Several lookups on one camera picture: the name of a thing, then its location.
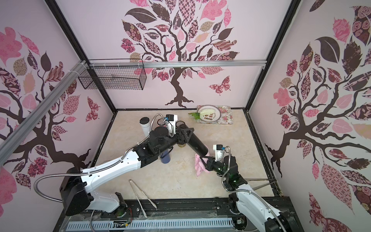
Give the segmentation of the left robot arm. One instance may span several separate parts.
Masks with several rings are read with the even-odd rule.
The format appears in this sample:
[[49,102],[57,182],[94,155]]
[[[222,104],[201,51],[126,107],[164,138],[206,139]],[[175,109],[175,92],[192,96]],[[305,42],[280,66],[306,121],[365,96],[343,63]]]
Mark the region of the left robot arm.
[[77,168],[69,169],[60,186],[65,215],[73,216],[85,210],[111,213],[119,207],[124,207],[124,199],[120,193],[98,193],[96,189],[116,177],[153,163],[176,144],[187,144],[193,131],[193,128],[180,127],[174,136],[169,136],[166,128],[157,127],[123,158],[116,158],[82,171]]

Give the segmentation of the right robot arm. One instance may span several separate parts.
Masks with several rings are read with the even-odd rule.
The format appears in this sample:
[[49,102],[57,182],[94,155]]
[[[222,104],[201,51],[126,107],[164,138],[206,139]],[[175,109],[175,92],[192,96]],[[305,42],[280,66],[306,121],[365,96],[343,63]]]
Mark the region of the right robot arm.
[[222,177],[222,186],[229,193],[231,210],[241,213],[260,232],[298,232],[300,230],[294,216],[280,211],[260,197],[238,171],[234,156],[226,156],[222,161],[214,157],[202,157],[202,164],[208,171],[215,171]]

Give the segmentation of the pink towel cloth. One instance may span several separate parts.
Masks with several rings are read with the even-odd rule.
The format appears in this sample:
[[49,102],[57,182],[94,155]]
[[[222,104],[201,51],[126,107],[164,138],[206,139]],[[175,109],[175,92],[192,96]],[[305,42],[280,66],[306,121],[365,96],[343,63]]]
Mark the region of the pink towel cloth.
[[195,170],[196,170],[196,176],[199,177],[203,172],[209,174],[210,171],[208,171],[205,167],[205,164],[207,163],[208,159],[206,157],[201,157],[200,155],[195,155]]

